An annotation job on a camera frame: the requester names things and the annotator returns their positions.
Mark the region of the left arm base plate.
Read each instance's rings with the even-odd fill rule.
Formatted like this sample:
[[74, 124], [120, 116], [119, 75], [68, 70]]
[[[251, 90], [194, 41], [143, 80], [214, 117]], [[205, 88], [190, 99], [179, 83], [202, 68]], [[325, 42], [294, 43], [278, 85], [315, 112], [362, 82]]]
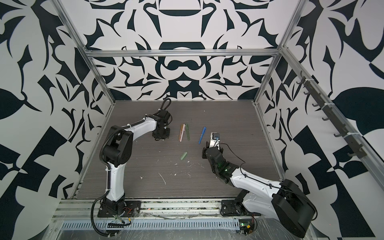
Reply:
[[124, 203], [105, 204], [101, 202], [98, 218], [112, 218], [115, 215], [119, 215], [123, 218], [133, 217], [141, 211], [141, 201], [124, 201]]

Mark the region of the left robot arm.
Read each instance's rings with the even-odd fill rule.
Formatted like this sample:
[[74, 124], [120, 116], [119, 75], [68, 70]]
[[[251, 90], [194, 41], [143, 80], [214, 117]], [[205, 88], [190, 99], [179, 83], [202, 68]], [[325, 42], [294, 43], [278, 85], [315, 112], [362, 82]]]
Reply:
[[127, 227], [131, 222], [126, 223], [121, 217], [127, 208], [125, 204], [124, 172], [125, 167], [132, 155], [133, 143], [139, 137], [151, 133], [155, 141], [168, 139], [171, 130], [168, 125], [172, 122], [172, 115], [167, 111], [172, 100], [166, 98], [158, 111], [152, 115], [145, 115], [144, 118], [133, 124], [125, 126], [112, 126], [108, 136], [104, 141], [99, 159], [106, 166], [107, 188], [105, 193], [94, 200], [91, 207], [91, 224], [97, 234], [102, 237], [110, 238], [116, 233], [101, 231], [94, 219], [96, 202], [101, 203], [101, 208], [110, 216], [119, 220], [119, 224], [113, 223], [112, 226]]

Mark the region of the pink pen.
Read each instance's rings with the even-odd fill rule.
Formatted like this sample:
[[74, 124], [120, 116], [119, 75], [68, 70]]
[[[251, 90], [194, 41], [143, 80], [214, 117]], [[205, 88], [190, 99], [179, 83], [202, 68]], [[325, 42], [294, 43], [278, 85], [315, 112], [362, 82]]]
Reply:
[[185, 131], [186, 131], [186, 124], [182, 124], [181, 129], [180, 129], [180, 135], [179, 135], [179, 141], [180, 142], [182, 142], [182, 140], [183, 140], [183, 136], [184, 136]]

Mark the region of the orange pen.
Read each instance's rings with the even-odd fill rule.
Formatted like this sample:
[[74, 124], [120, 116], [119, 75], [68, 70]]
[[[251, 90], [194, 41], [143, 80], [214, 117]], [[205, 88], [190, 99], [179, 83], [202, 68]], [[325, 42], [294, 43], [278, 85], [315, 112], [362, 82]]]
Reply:
[[185, 125], [181, 124], [180, 133], [179, 133], [179, 142], [181, 142], [183, 139], [184, 128], [185, 128]]

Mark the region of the blue pen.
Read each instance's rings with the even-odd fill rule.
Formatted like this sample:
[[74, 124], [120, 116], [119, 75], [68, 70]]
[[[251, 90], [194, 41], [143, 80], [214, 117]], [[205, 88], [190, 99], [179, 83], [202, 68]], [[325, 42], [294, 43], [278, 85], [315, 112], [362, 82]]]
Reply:
[[203, 127], [202, 129], [202, 133], [200, 135], [200, 138], [199, 138], [199, 144], [201, 144], [202, 140], [203, 140], [203, 137], [204, 137], [204, 134], [206, 132], [207, 128], [206, 127]]

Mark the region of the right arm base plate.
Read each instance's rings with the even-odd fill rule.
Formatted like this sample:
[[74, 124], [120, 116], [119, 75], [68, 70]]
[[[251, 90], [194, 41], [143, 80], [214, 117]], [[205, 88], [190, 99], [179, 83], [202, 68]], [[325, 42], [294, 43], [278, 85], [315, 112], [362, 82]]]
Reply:
[[261, 216], [260, 213], [249, 212], [241, 202], [236, 200], [222, 200], [220, 214], [223, 217]]

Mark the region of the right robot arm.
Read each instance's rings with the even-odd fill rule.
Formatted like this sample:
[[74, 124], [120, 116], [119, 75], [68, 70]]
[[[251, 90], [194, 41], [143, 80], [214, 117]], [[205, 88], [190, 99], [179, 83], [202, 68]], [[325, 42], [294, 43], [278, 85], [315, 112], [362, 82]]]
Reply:
[[223, 151], [219, 140], [211, 140], [202, 152], [202, 158], [209, 161], [220, 181], [241, 190], [231, 204], [222, 206], [221, 215], [261, 214], [278, 220], [294, 236], [304, 238], [317, 217], [317, 209], [299, 186], [288, 179], [278, 182], [253, 175], [227, 161]]

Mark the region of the dark green pen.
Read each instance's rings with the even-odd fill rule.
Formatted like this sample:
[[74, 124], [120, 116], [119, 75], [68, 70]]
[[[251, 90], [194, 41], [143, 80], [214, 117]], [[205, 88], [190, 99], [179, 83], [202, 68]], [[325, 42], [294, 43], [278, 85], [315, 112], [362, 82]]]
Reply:
[[189, 125], [188, 125], [188, 123], [186, 123], [185, 125], [186, 125], [186, 134], [187, 134], [187, 139], [188, 139], [188, 141], [190, 141]]

